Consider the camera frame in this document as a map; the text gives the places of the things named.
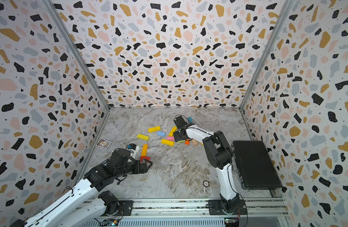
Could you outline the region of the red block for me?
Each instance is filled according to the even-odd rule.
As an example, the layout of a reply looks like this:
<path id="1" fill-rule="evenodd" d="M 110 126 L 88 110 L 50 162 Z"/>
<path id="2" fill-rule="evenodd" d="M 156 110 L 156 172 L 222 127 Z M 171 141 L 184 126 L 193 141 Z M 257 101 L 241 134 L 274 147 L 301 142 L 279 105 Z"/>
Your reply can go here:
<path id="1" fill-rule="evenodd" d="M 142 162 L 143 160 L 150 160 L 150 157 L 146 157 L 146 156 L 141 156 L 140 157 L 140 161 Z"/>

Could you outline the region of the orange-yellow long block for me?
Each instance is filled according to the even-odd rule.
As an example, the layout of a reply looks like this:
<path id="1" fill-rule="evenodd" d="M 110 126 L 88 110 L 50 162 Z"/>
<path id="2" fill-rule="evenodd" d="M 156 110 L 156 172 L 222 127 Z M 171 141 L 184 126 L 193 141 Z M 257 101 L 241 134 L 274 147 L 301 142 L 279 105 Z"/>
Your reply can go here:
<path id="1" fill-rule="evenodd" d="M 147 154 L 147 149 L 148 149 L 148 145 L 147 144 L 144 144 L 143 147 L 142 147 L 142 152 L 141 152 L 141 156 L 142 157 L 145 157 L 146 154 Z"/>

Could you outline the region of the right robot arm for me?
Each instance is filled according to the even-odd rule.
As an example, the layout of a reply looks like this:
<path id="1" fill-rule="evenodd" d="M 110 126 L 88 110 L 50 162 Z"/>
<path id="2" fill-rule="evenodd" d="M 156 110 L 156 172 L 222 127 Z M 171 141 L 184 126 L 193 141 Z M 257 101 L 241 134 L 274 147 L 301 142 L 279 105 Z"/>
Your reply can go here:
<path id="1" fill-rule="evenodd" d="M 218 175 L 222 210 L 227 214 L 237 211 L 240 196 L 233 181 L 233 150 L 223 132 L 202 129 L 182 115 L 176 115 L 174 123 L 176 142 L 196 140 L 203 144 L 207 159 Z"/>

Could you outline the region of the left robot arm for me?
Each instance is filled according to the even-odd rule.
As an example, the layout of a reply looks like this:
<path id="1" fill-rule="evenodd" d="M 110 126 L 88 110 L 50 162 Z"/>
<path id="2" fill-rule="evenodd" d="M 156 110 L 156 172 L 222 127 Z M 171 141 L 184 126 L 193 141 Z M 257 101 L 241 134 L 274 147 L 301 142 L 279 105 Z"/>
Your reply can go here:
<path id="1" fill-rule="evenodd" d="M 117 148 L 111 156 L 91 168 L 68 192 L 48 208 L 27 220 L 18 219 L 13 227 L 73 227 L 107 214 L 124 215 L 124 208 L 110 191 L 104 189 L 129 175 L 145 174 L 152 167 L 150 160 L 137 160 L 132 149 Z"/>

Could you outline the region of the yellow upright long block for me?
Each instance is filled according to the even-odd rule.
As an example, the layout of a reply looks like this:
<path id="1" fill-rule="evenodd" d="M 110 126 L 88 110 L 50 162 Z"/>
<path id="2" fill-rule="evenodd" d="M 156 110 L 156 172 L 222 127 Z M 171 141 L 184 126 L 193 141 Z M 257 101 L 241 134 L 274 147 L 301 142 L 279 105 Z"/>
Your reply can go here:
<path id="1" fill-rule="evenodd" d="M 174 132 L 177 130 L 177 127 L 173 127 L 169 133 L 169 136 L 172 137 L 174 135 Z"/>

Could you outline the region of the light blue block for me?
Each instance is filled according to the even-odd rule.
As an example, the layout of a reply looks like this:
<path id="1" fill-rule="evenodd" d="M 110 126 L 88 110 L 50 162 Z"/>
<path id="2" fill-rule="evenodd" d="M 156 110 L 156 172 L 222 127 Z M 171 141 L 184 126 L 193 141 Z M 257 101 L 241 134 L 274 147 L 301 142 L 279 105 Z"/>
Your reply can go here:
<path id="1" fill-rule="evenodd" d="M 158 131 L 157 135 L 160 136 L 160 137 L 165 137 L 166 133 L 163 132 L 163 131 Z"/>

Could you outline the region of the small printed card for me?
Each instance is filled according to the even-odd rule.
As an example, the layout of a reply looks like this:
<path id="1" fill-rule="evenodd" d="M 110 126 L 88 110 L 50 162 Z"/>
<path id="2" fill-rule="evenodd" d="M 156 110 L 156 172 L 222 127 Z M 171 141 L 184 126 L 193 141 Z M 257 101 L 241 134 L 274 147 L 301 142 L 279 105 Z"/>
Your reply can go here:
<path id="1" fill-rule="evenodd" d="M 111 143 L 112 143 L 112 142 L 109 141 L 109 140 L 100 139 L 100 140 L 97 142 L 96 146 L 99 147 L 99 148 L 108 149 L 109 146 L 111 145 Z"/>

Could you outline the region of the black carrying case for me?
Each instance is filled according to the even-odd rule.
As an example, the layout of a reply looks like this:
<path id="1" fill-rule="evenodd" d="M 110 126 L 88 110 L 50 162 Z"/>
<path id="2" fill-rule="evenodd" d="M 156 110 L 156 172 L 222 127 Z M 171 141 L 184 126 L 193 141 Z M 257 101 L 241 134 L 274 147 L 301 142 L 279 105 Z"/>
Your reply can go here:
<path id="1" fill-rule="evenodd" d="M 232 150 L 243 189 L 275 190 L 281 187 L 263 142 L 233 141 Z"/>

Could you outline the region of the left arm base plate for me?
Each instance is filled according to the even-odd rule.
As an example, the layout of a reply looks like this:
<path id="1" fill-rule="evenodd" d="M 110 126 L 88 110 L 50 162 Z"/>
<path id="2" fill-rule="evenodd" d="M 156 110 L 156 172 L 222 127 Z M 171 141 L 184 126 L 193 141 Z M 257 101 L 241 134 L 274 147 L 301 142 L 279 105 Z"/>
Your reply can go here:
<path id="1" fill-rule="evenodd" d="M 130 216 L 132 213 L 134 201 L 119 200 L 106 207 L 105 215 L 111 217 Z"/>

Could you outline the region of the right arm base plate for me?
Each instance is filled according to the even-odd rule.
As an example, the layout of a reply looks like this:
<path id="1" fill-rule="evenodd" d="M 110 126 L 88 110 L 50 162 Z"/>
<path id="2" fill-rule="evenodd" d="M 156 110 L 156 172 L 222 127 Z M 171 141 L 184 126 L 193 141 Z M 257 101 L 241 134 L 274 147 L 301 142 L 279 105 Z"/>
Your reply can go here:
<path id="1" fill-rule="evenodd" d="M 247 215 L 247 206 L 244 200 L 236 203 L 227 203 L 221 200 L 209 200 L 206 208 L 209 209 L 210 215 Z"/>

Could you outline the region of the aluminium front rail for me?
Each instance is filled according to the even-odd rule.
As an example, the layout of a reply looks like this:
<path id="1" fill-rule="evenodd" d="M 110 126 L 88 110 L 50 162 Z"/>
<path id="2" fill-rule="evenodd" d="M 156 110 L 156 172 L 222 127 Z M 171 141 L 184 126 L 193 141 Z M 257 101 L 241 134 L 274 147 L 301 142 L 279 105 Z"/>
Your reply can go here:
<path id="1" fill-rule="evenodd" d="M 247 215 L 210 215 L 210 199 L 132 199 L 130 216 L 101 215 L 74 227 L 290 227 L 279 198 L 244 200 Z"/>

